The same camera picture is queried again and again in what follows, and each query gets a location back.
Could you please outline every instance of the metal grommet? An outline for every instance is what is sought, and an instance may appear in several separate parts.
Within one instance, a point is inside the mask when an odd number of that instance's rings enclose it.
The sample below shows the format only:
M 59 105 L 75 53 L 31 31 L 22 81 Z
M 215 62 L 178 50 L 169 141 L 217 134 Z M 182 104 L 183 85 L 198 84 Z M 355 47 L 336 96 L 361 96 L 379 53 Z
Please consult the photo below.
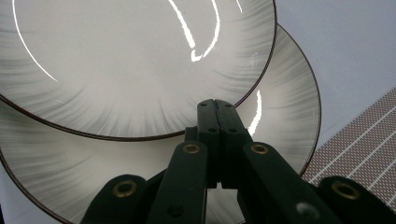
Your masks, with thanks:
M 265 147 L 265 146 L 259 145 L 259 144 L 251 145 L 250 149 L 258 154 L 266 154 L 270 151 L 270 149 L 268 149 L 268 147 Z
M 186 153 L 190 153 L 190 154 L 197 153 L 200 150 L 201 150 L 201 148 L 195 144 L 188 144 L 183 147 L 183 151 Z
M 124 180 L 114 187 L 113 194 L 118 198 L 124 198 L 132 195 L 136 189 L 137 185 L 133 180 Z
M 332 183 L 332 190 L 334 190 L 340 196 L 350 200 L 356 200 L 361 196 L 361 193 L 358 190 L 341 181 L 335 181 Z

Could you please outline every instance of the white plate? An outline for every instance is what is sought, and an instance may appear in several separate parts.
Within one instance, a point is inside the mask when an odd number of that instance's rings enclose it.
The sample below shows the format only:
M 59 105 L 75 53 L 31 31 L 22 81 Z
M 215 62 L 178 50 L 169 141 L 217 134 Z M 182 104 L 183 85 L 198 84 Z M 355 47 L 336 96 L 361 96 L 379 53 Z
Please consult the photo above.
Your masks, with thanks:
M 276 33 L 273 0 L 3 0 L 0 94 L 50 126 L 148 140 L 196 122 L 196 105 L 238 105 Z
M 318 139 L 318 87 L 296 43 L 282 28 L 277 33 L 268 70 L 238 111 L 245 126 L 254 131 L 253 139 L 273 145 L 300 173 Z M 93 197 L 115 176 L 148 179 L 159 173 L 182 139 L 91 139 L 53 129 L 0 104 L 2 162 L 27 197 L 61 221 L 79 222 Z M 209 191 L 207 223 L 243 220 L 234 195 L 235 190 Z

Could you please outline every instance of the striped fabric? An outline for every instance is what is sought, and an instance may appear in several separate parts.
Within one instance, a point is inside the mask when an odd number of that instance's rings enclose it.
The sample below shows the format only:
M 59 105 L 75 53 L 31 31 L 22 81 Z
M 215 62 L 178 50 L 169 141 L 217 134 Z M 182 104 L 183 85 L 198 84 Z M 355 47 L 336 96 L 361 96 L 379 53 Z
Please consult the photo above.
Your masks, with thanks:
M 396 211 L 395 134 L 396 87 L 319 147 L 303 179 L 351 178 Z

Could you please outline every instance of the white background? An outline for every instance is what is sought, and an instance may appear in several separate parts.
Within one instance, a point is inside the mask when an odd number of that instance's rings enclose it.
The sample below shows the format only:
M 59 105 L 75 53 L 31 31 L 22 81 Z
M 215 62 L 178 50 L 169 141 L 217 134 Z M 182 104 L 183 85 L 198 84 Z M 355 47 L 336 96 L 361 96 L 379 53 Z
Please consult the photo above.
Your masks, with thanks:
M 321 145 L 396 86 L 396 1 L 277 0 L 276 10 L 317 76 Z M 57 223 L 19 192 L 3 168 L 0 203 L 7 224 Z

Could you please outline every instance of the plate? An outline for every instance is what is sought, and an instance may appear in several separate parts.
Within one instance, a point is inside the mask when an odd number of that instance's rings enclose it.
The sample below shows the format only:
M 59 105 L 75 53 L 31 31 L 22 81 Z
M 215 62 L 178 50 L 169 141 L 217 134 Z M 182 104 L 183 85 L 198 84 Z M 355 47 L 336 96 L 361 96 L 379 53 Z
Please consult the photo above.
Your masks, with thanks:
M 304 54 L 280 26 L 267 72 L 237 110 L 255 141 L 271 144 L 296 172 L 304 171 L 318 140 L 318 85 Z M 182 136 L 147 142 L 86 138 L 0 104 L 2 163 L 30 200 L 62 222 L 78 223 L 113 177 L 148 179 L 159 173 L 182 141 Z M 243 220 L 235 190 L 211 189 L 207 201 L 207 223 Z
M 1 98 L 84 136 L 163 138 L 196 105 L 239 105 L 276 35 L 273 0 L 9 0 L 0 5 Z

